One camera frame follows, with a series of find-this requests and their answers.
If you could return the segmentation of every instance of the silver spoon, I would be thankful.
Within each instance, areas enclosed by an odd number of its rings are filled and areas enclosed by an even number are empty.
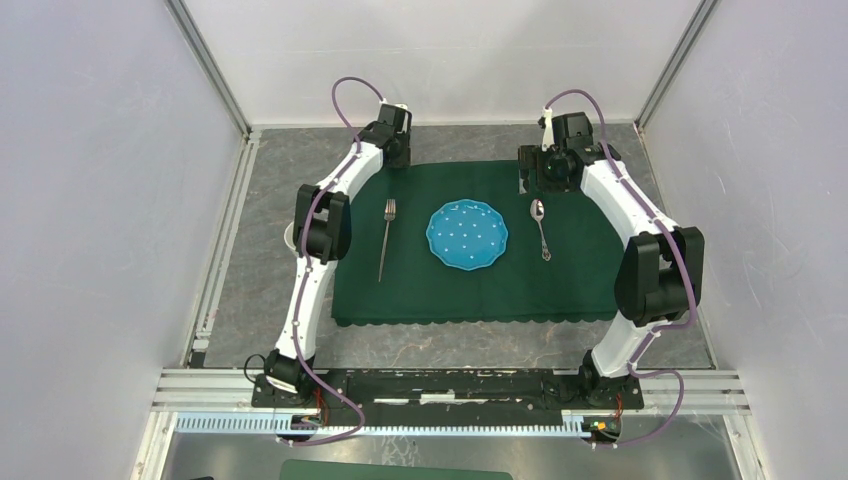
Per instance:
[[[539,224],[539,233],[542,235],[542,258],[546,262],[550,262],[551,252],[548,250],[548,242],[545,241],[545,231],[542,230],[542,219],[545,218],[545,206],[538,198],[530,203],[530,216]]]

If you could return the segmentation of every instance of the blue plate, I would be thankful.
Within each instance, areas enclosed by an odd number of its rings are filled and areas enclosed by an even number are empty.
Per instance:
[[[427,225],[427,241],[433,255],[445,265],[462,270],[495,263],[506,251],[508,236],[497,210],[467,199],[444,204]]]

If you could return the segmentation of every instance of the green placemat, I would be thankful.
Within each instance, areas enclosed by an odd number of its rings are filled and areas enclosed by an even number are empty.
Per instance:
[[[512,480],[508,473],[286,460],[280,480]]]
[[[377,282],[386,199],[397,200],[383,281]],[[490,267],[445,266],[425,236],[442,205],[486,202],[509,230],[506,252]],[[530,202],[545,204],[543,227],[552,259],[542,260]],[[341,326],[446,321],[609,320],[621,242],[595,203],[581,193],[518,195],[515,160],[383,169],[352,205],[353,240],[335,276],[332,315]]]

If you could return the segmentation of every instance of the gray table surface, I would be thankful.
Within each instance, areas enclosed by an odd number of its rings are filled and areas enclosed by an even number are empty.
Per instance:
[[[519,145],[540,139],[536,125],[413,125],[412,162],[512,159]],[[610,125],[609,141],[636,183],[662,208],[632,126]],[[349,145],[349,134],[340,128],[262,133],[204,366],[241,367],[248,355],[273,348],[294,285],[295,259],[285,246],[283,230],[294,216],[297,189],[323,179]],[[576,368],[610,325],[466,322],[342,328],[330,318],[332,298],[331,286],[318,328],[318,368]],[[647,368],[711,366],[703,330],[697,325],[663,335],[640,362]]]
[[[625,416],[624,438],[644,435],[661,421]],[[653,440],[595,452],[574,438],[367,436],[290,448],[271,435],[178,433],[162,478],[272,480],[291,458],[507,472],[514,480],[741,478],[724,422],[708,416],[678,417]]]

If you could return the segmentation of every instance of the green board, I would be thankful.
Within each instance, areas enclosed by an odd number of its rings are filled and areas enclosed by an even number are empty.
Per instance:
[[[383,281],[377,282],[386,199],[397,201]],[[490,267],[445,266],[425,236],[445,203],[471,199],[500,212],[506,252]],[[543,227],[552,259],[542,259],[530,202],[545,204]],[[339,325],[447,321],[609,320],[623,250],[595,203],[582,193],[518,194],[515,160],[383,169],[352,204],[353,240],[335,276],[332,315]]]
[[[508,473],[286,460],[280,480],[512,480]]]

